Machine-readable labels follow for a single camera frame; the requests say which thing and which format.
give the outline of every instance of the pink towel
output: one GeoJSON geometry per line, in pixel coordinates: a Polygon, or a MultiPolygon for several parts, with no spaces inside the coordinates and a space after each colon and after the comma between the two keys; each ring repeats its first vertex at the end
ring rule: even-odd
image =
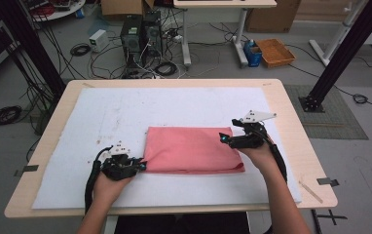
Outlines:
{"type": "Polygon", "coordinates": [[[221,143],[231,128],[150,127],[144,160],[149,173],[231,174],[244,172],[238,151],[221,143]]]}

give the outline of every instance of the gray mat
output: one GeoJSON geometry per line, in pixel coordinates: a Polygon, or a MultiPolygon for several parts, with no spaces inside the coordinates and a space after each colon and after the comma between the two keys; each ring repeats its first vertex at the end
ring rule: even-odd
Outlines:
{"type": "Polygon", "coordinates": [[[298,97],[305,97],[313,86],[285,85],[289,98],[310,138],[368,139],[353,113],[335,89],[331,89],[322,106],[324,113],[304,112],[298,97]]]}

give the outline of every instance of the white paper sheet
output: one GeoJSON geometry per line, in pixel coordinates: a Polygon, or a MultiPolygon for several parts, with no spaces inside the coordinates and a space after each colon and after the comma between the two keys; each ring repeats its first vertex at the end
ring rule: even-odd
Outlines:
{"type": "MultiPolygon", "coordinates": [[[[269,111],[258,88],[91,88],[80,93],[45,171],[33,209],[84,208],[96,154],[119,140],[142,157],[149,126],[232,127],[249,109],[269,111]]],[[[264,122],[285,160],[289,189],[301,202],[274,120],[264,122]]],[[[227,175],[139,174],[114,207],[266,204],[263,177],[246,156],[246,172],[227,175]]]]}

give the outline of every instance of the person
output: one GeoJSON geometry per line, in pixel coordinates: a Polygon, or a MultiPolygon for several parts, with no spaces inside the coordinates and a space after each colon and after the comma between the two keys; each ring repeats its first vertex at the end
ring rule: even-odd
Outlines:
{"type": "MultiPolygon", "coordinates": [[[[258,148],[241,148],[239,151],[249,157],[265,179],[274,234],[311,233],[293,201],[268,144],[264,143],[258,148]]],[[[132,177],[112,181],[101,173],[94,185],[93,203],[77,233],[100,233],[110,207],[131,180],[132,177]]]]}

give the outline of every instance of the floor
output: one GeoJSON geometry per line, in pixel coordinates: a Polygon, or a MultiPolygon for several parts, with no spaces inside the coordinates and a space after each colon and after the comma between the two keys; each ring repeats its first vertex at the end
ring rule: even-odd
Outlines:
{"type": "MultiPolygon", "coordinates": [[[[235,23],[226,25],[233,30],[237,27],[235,23]]],[[[113,21],[107,22],[98,12],[94,11],[84,19],[75,19],[70,16],[55,20],[51,23],[51,27],[64,56],[70,59],[68,51],[74,45],[88,43],[88,38],[100,28],[109,31],[110,36],[113,34],[118,36],[121,24],[113,21]]],[[[308,41],[316,39],[322,47],[325,47],[337,28],[338,23],[333,22],[295,21],[289,33],[255,34],[245,32],[244,35],[256,40],[279,38],[288,45],[290,51],[296,56],[296,60],[292,62],[293,66],[319,76],[324,70],[324,66],[298,48],[302,48],[315,57],[308,41]]],[[[54,64],[58,66],[55,48],[41,33],[41,30],[40,35],[48,54],[54,64]]],[[[224,33],[207,23],[189,25],[189,35],[190,41],[193,42],[224,41],[224,33]]],[[[113,41],[113,43],[114,45],[120,44],[119,41],[113,41]]],[[[185,71],[181,65],[178,65],[180,72],[167,78],[278,78],[283,84],[291,85],[313,85],[317,80],[315,76],[290,66],[268,69],[261,65],[256,68],[240,69],[238,58],[232,50],[233,48],[229,44],[210,47],[191,45],[192,67],[185,71]]],[[[173,62],[182,62],[179,53],[179,46],[172,48],[173,62]]],[[[75,69],[86,78],[93,77],[88,70],[89,57],[89,55],[85,55],[71,60],[75,69]]],[[[361,58],[372,65],[371,46],[364,45],[358,51],[336,85],[351,94],[365,95],[372,102],[372,67],[367,66],[361,58]]],[[[109,71],[123,65],[124,60],[122,49],[114,48],[97,58],[95,66],[102,69],[95,68],[94,73],[110,76],[109,71]]],[[[81,79],[77,74],[74,75],[77,79],[81,79]]],[[[64,71],[61,77],[64,80],[73,79],[68,70],[64,71]]],[[[0,65],[0,108],[9,105],[20,105],[25,108],[29,104],[28,99],[22,97],[26,89],[26,83],[14,63],[9,59],[2,62],[0,65]]],[[[311,143],[326,174],[332,179],[337,179],[340,183],[339,186],[334,187],[339,203],[331,210],[334,215],[348,218],[336,219],[336,225],[330,218],[320,218],[320,228],[322,233],[372,233],[372,105],[369,103],[356,104],[350,96],[345,94],[342,96],[368,135],[369,140],[311,138],[311,143]]],[[[15,173],[26,165],[27,151],[38,138],[30,123],[21,122],[0,127],[0,233],[72,233],[80,224],[80,217],[34,219],[4,217],[5,207],[19,182],[19,177],[15,176],[15,173]]],[[[316,212],[319,215],[329,215],[329,211],[324,209],[316,212]]],[[[311,229],[315,230],[311,211],[302,211],[302,213],[311,229]]],[[[249,218],[252,233],[263,233],[270,225],[268,213],[250,213],[249,218]]]]}

